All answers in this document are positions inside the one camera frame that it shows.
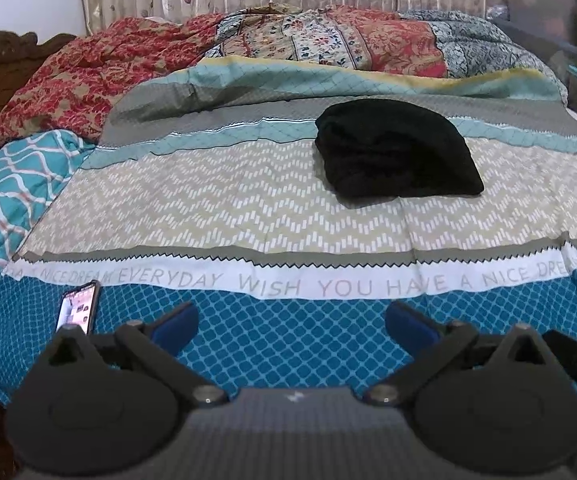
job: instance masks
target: black cloth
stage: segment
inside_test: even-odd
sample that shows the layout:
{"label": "black cloth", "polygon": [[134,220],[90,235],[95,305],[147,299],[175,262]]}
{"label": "black cloth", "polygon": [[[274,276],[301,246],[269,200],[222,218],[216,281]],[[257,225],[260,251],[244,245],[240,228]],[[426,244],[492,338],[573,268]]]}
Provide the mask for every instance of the black cloth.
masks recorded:
{"label": "black cloth", "polygon": [[315,124],[326,179],[342,198],[476,196],[484,190],[463,137],[432,110],[358,99],[326,108]]}

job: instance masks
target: patterned quilt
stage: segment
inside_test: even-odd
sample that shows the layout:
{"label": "patterned quilt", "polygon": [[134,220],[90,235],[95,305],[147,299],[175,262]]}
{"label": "patterned quilt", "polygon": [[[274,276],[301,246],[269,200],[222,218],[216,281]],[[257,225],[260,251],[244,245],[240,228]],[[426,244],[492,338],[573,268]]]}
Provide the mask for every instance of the patterned quilt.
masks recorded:
{"label": "patterned quilt", "polygon": [[[327,185],[315,119],[359,97],[446,116],[477,198],[351,204]],[[408,359],[394,298],[503,332],[577,336],[577,123],[530,69],[461,79],[243,57],[136,86],[0,277],[0,400],[54,332],[60,295],[102,282],[95,330],[181,300],[201,316],[178,359],[246,385],[364,390]]]}
{"label": "patterned quilt", "polygon": [[0,146],[54,128],[97,143],[108,112],[133,86],[203,56],[232,55],[437,78],[534,68],[567,98],[550,68],[481,18],[457,11],[398,14],[334,6],[302,12],[273,5],[203,14],[183,27],[125,18],[77,38],[49,57],[2,110]]}

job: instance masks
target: blue diamond pattern fabric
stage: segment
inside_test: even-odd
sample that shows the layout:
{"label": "blue diamond pattern fabric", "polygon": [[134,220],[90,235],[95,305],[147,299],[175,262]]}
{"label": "blue diamond pattern fabric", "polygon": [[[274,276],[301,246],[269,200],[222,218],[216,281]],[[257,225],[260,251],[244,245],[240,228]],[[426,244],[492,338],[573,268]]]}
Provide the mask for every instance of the blue diamond pattern fabric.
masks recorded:
{"label": "blue diamond pattern fabric", "polygon": [[15,140],[0,150],[0,272],[92,150],[67,130]]}
{"label": "blue diamond pattern fabric", "polygon": [[[0,277],[0,401],[6,403],[51,339],[67,286]],[[388,300],[258,300],[217,290],[153,285],[102,288],[94,331],[129,319],[150,321],[181,301],[200,311],[200,330],[178,360],[230,395],[243,386],[339,386],[361,393],[410,357],[384,328]],[[516,322],[577,338],[577,280],[447,292],[406,300],[439,322],[462,319],[485,333]]]}

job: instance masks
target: blue patterned bedsheet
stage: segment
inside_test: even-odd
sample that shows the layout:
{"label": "blue patterned bedsheet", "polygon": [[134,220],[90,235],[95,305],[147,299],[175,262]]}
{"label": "blue patterned bedsheet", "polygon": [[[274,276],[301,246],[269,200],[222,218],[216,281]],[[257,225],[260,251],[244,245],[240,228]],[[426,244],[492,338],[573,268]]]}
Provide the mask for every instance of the blue patterned bedsheet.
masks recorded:
{"label": "blue patterned bedsheet", "polygon": [[[341,203],[314,119],[358,96],[450,118],[484,192]],[[195,302],[200,332],[178,359],[230,394],[361,391],[408,359],[383,326],[394,299],[485,332],[524,321],[577,337],[577,123],[534,70],[441,80],[203,60],[118,103],[18,256],[0,276],[2,402],[51,339],[61,294],[91,279],[97,332]]]}

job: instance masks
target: bolt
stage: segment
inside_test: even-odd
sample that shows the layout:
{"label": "bolt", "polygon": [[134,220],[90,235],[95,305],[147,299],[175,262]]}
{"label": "bolt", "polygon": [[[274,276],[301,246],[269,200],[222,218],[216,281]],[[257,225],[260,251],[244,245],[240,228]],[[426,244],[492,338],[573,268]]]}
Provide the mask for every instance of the bolt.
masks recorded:
{"label": "bolt", "polygon": [[205,406],[222,404],[226,400],[226,393],[221,388],[212,384],[198,386],[193,390],[193,398]]}
{"label": "bolt", "polygon": [[134,326],[135,328],[142,328],[144,326],[144,322],[141,319],[130,319],[126,321],[128,326]]}
{"label": "bolt", "polygon": [[449,328],[459,328],[460,326],[464,326],[466,323],[463,322],[461,319],[452,319],[448,322]]}
{"label": "bolt", "polygon": [[376,384],[373,386],[368,397],[376,404],[394,404],[397,401],[397,388],[390,384]]}

